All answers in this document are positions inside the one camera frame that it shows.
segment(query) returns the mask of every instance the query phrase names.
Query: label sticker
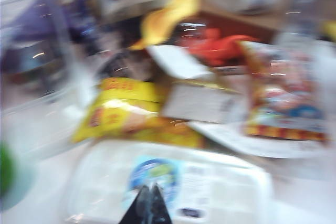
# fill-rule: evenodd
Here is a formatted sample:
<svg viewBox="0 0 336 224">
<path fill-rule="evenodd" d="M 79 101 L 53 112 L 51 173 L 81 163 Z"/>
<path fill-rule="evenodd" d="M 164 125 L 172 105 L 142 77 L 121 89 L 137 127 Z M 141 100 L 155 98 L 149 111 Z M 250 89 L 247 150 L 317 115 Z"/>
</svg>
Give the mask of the label sticker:
<svg viewBox="0 0 336 224">
<path fill-rule="evenodd" d="M 211 195 L 210 172 L 204 164 L 140 156 L 130 175 L 123 205 L 127 209 L 143 185 L 157 183 L 171 217 L 203 222 Z"/>
</svg>

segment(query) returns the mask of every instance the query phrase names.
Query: black object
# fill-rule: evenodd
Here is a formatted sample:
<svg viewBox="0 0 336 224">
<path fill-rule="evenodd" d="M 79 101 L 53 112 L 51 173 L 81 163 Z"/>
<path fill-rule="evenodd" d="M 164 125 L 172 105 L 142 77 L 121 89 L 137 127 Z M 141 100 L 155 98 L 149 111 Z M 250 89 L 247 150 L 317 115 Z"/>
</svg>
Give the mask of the black object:
<svg viewBox="0 0 336 224">
<path fill-rule="evenodd" d="M 159 186 L 143 186 L 119 224 L 172 224 Z"/>
</svg>

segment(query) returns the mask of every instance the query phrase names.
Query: white plate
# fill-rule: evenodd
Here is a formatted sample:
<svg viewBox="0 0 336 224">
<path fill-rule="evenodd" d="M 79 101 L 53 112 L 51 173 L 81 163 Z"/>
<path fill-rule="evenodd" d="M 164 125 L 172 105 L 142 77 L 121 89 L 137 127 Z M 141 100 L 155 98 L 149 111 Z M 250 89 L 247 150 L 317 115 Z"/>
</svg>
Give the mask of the white plate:
<svg viewBox="0 0 336 224">
<path fill-rule="evenodd" d="M 189 122 L 188 124 L 211 140 L 236 152 L 248 155 L 273 158 L 303 158 L 319 156 L 327 150 L 318 141 L 277 140 L 273 138 L 245 136 L 242 133 L 242 123 L 214 124 Z"/>
</svg>

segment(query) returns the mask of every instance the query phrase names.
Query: plastic bag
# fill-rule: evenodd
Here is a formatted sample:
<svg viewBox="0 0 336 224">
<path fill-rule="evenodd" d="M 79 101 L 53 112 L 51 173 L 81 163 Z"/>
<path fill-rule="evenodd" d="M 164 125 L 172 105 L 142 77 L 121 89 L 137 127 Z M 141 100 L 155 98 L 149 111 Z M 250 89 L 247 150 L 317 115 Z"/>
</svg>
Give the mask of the plastic bag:
<svg viewBox="0 0 336 224">
<path fill-rule="evenodd" d="M 107 78 L 72 141 L 118 137 L 202 147 L 203 138 L 181 120 L 158 115 L 161 105 L 153 83 Z"/>
<path fill-rule="evenodd" d="M 249 135 L 326 140 L 309 56 L 273 45 L 240 42 L 252 78 Z"/>
</svg>

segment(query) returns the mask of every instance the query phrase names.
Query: white table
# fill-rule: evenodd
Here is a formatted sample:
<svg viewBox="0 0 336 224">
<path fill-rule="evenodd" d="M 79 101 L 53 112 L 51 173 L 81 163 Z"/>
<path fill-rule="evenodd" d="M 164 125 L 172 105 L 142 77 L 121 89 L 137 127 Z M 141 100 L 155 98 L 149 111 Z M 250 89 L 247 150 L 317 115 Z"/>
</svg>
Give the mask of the white table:
<svg viewBox="0 0 336 224">
<path fill-rule="evenodd" d="M 89 143 L 78 145 L 59 155 L 37 162 L 30 171 L 32 180 L 19 181 L 20 186 L 30 185 L 26 195 L 12 208 L 2 212 L 4 224 L 60 224 L 65 223 L 62 214 L 62 197 L 71 173 L 80 160 Z M 336 220 L 336 155 L 310 161 L 277 160 L 271 166 L 282 164 L 281 170 L 274 176 L 274 222 L 277 224 L 334 224 Z M 287 170 L 290 163 L 297 163 L 293 172 L 302 170 L 302 165 L 312 166 L 311 172 L 305 172 L 309 178 L 300 178 L 300 174 L 291 174 Z"/>
<path fill-rule="evenodd" d="M 335 116 L 336 54 L 330 51 L 331 47 L 332 44 L 321 43 L 320 58 L 316 67 L 323 83 L 321 96 L 324 97 L 324 105 L 330 114 Z M 35 161 L 23 159 L 16 185 L 2 200 L 2 222 L 64 223 L 66 216 L 62 214 L 61 199 L 77 162 L 89 147 L 89 143 L 83 143 L 49 158 Z M 273 175 L 275 189 L 273 223 L 336 223 L 336 147 L 330 148 L 323 157 L 308 160 L 247 158 Z"/>
</svg>

